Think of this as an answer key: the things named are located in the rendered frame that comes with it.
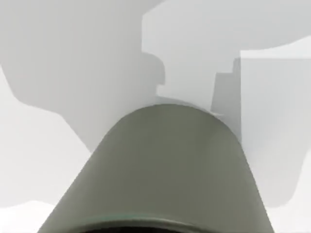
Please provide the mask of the grey-green cup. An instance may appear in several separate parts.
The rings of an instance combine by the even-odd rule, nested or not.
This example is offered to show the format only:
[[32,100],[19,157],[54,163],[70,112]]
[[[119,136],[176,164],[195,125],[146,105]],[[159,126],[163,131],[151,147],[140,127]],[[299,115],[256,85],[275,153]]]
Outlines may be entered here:
[[38,233],[275,232],[234,133],[161,104],[111,128]]

